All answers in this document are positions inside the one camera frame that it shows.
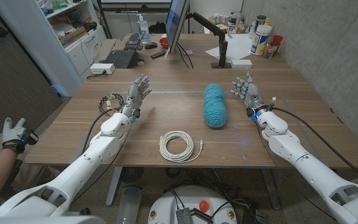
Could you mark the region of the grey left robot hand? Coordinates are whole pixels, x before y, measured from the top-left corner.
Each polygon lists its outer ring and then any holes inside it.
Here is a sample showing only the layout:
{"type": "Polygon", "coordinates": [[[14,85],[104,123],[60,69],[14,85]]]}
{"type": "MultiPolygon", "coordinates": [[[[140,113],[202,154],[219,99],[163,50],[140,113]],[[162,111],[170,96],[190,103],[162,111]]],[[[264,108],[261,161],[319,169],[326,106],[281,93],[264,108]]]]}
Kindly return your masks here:
{"type": "Polygon", "coordinates": [[[148,76],[142,74],[136,79],[128,89],[121,113],[130,118],[135,110],[139,110],[145,97],[152,91],[149,86],[148,76]]]}

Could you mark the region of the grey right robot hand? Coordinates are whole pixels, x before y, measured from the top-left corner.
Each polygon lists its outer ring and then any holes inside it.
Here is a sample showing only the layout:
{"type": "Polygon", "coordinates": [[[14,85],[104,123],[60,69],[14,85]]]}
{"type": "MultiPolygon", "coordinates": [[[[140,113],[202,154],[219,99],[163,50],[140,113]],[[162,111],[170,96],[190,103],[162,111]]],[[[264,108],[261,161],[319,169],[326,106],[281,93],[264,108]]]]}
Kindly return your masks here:
{"type": "Polygon", "coordinates": [[[231,90],[231,93],[244,102],[248,117],[254,116],[258,118],[262,113],[267,112],[268,106],[262,101],[250,71],[247,72],[246,79],[237,77],[232,82],[232,86],[234,89],[231,90]]]}

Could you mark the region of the person's white gloved hand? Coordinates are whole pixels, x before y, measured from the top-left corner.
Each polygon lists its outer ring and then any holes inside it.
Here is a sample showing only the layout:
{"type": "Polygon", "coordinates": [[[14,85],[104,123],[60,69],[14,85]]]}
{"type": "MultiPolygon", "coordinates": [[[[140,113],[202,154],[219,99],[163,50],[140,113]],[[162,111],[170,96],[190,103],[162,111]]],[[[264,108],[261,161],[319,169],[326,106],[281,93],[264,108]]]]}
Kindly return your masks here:
{"type": "Polygon", "coordinates": [[[21,118],[17,124],[12,127],[12,119],[6,118],[4,120],[3,130],[2,130],[2,142],[8,142],[12,140],[21,140],[22,135],[25,131],[25,118],[21,118]]]}

